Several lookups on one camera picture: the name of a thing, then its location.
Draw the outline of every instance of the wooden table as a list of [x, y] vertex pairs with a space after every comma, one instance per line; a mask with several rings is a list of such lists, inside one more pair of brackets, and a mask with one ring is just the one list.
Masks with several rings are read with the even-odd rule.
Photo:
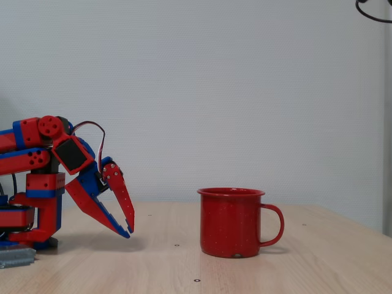
[[[316, 206], [280, 207], [282, 239], [245, 259], [201, 252], [198, 203], [136, 203], [131, 239], [75, 207], [55, 235], [58, 249], [0, 270], [0, 293], [392, 293], [391, 238]], [[117, 203], [107, 208], [123, 221]], [[265, 239], [278, 222], [263, 210]]]

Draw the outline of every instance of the red plastic part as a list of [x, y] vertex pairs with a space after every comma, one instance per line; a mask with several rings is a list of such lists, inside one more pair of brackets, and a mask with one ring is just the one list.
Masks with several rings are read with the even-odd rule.
[[13, 133], [0, 135], [0, 153], [16, 150], [17, 143]]
[[52, 175], [28, 173], [26, 175], [26, 190], [56, 190], [63, 188], [65, 183], [65, 173], [55, 173]]
[[28, 232], [10, 233], [9, 240], [29, 244], [31, 242], [44, 242], [56, 233], [58, 198], [26, 198], [25, 193], [17, 193], [10, 204], [33, 206], [40, 209], [40, 228], [34, 228]]
[[38, 131], [38, 121], [39, 118], [28, 118], [20, 121], [26, 148], [43, 146], [43, 140]]
[[[265, 193], [240, 188], [209, 188], [202, 195], [200, 243], [209, 255], [236, 258], [258, 254], [260, 247], [275, 244], [283, 235], [284, 219], [274, 205], [260, 203]], [[260, 242], [260, 207], [278, 213], [281, 229], [275, 239]]]
[[[53, 147], [51, 151], [70, 175], [74, 175], [80, 172], [82, 169], [86, 168], [88, 165], [94, 162], [94, 158], [92, 158], [90, 153], [88, 153], [86, 148], [80, 143], [79, 139], [74, 135], [66, 134], [64, 130], [64, 126], [59, 118], [55, 116], [44, 116], [39, 120], [38, 129], [42, 135], [50, 137], [53, 140]], [[71, 139], [73, 140], [73, 142], [75, 142], [75, 144], [79, 147], [80, 151], [83, 153], [83, 155], [86, 158], [86, 161], [80, 167], [74, 170], [69, 170], [56, 152], [56, 148], [62, 142], [68, 139]]]
[[85, 214], [91, 216], [93, 219], [99, 221], [102, 225], [108, 227], [110, 230], [117, 233], [114, 226], [107, 219], [106, 215], [99, 208], [97, 203], [86, 193], [84, 188], [79, 183], [78, 179], [72, 180], [69, 184], [66, 185], [66, 190], [69, 195], [78, 205], [80, 210], [82, 210]]
[[134, 231], [135, 210], [129, 197], [127, 186], [123, 178], [123, 173], [121, 173], [118, 165], [110, 163], [104, 166], [103, 175], [104, 180], [106, 180], [110, 189], [116, 195], [117, 201], [120, 204], [121, 209], [127, 219], [128, 225], [131, 227], [132, 231]]
[[50, 154], [46, 150], [6, 157], [0, 159], [0, 176], [44, 167], [49, 161]]
[[0, 228], [23, 228], [33, 223], [33, 207], [26, 210], [0, 210]]

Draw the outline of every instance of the mug rim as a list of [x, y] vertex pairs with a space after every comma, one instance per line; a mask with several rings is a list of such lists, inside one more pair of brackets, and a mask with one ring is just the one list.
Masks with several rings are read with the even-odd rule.
[[215, 197], [254, 197], [265, 195], [264, 191], [248, 188], [234, 188], [234, 187], [213, 187], [202, 188], [197, 190], [200, 195], [215, 196]]

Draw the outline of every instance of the black plastic part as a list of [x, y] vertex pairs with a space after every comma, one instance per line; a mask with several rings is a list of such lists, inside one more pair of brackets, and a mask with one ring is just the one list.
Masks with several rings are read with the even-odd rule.
[[55, 151], [69, 170], [80, 167], [87, 160], [78, 145], [71, 139], [62, 142]]
[[97, 171], [95, 173], [96, 176], [96, 181], [97, 181], [97, 185], [99, 188], [99, 192], [100, 193], [104, 193], [107, 189], [109, 189], [109, 185], [104, 184], [100, 179], [102, 178], [101, 174], [99, 173], [99, 171]]

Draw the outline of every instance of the black cable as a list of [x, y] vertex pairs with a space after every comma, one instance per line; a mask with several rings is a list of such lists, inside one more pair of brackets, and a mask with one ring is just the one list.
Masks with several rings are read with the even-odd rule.
[[357, 11], [360, 12], [360, 14], [362, 14], [363, 16], [365, 16], [367, 18], [370, 18], [371, 20], [378, 21], [379, 23], [392, 23], [392, 20], [382, 20], [381, 18], [372, 17], [371, 15], [367, 14], [365, 11], [363, 11], [360, 8], [360, 3], [358, 2], [358, 0], [355, 2], [355, 7], [356, 7]]
[[17, 177], [15, 174], [12, 174], [12, 182], [13, 182], [13, 195], [15, 196], [18, 193], [18, 184], [17, 184]]

